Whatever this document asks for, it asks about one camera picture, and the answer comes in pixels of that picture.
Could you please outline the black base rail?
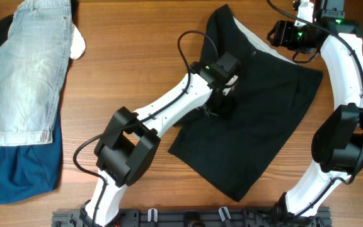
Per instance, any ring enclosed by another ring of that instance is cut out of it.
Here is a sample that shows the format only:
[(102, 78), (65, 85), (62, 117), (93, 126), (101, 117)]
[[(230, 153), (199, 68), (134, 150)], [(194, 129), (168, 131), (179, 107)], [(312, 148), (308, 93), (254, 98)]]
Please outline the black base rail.
[(271, 208), (249, 207), (248, 209), (201, 210), (149, 210), (122, 209), (109, 226), (312, 226), (332, 227), (329, 207), (320, 207), (315, 216), (299, 217), (286, 223), (273, 223)]

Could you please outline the dark blue garment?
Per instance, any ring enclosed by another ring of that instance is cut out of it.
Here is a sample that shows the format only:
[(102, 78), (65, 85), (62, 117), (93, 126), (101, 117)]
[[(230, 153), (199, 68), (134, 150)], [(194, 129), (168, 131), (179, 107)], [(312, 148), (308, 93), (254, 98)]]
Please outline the dark blue garment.
[(50, 144), (0, 146), (0, 204), (49, 193), (62, 170), (61, 113), (56, 111)]

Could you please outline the light blue denim shorts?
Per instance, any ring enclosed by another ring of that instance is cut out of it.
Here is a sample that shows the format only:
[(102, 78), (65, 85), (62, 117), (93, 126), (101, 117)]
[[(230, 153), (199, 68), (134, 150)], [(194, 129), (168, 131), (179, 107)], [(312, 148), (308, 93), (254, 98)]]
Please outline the light blue denim shorts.
[(70, 0), (23, 1), (0, 46), (0, 146), (49, 144), (71, 52)]

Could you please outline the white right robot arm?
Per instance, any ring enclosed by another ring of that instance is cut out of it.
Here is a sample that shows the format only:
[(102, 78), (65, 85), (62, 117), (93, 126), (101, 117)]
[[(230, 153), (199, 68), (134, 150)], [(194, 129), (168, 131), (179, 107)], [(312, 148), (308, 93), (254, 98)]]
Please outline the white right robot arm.
[(273, 223), (299, 224), (314, 218), (328, 195), (363, 169), (362, 31), (357, 21), (322, 16), (301, 26), (280, 20), (267, 39), (297, 54), (321, 55), (333, 90), (335, 110), (313, 136), (309, 168), (272, 210)]

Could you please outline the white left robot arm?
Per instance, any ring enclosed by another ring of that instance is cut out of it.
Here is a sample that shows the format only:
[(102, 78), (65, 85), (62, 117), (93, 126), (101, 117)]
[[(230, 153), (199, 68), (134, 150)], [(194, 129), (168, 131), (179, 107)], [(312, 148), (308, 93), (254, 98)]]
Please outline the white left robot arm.
[(151, 166), (162, 135), (187, 113), (210, 98), (219, 102), (238, 80), (238, 61), (194, 62), (169, 92), (131, 112), (118, 109), (104, 133), (97, 136), (94, 154), (99, 178), (92, 199), (81, 208), (85, 226), (107, 226), (119, 212), (127, 187)]

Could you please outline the white cloth item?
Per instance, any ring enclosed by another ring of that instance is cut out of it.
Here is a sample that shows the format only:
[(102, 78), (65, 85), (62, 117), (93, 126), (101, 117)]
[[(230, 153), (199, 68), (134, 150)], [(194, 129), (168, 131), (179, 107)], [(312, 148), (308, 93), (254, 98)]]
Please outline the white cloth item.
[(71, 27), (71, 48), (70, 58), (72, 60), (79, 59), (86, 50), (86, 42), (78, 30), (77, 26), (73, 23)]

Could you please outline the black shorts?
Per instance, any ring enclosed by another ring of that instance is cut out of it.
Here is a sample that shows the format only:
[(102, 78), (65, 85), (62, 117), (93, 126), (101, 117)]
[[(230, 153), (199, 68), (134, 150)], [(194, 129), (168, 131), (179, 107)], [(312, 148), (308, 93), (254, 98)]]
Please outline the black shorts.
[(241, 24), (228, 5), (207, 22), (204, 61), (230, 52), (241, 61), (229, 93), (236, 105), (227, 117), (193, 110), (179, 121), (169, 152), (215, 188), (240, 201), (306, 115), (323, 78), (271, 49)]

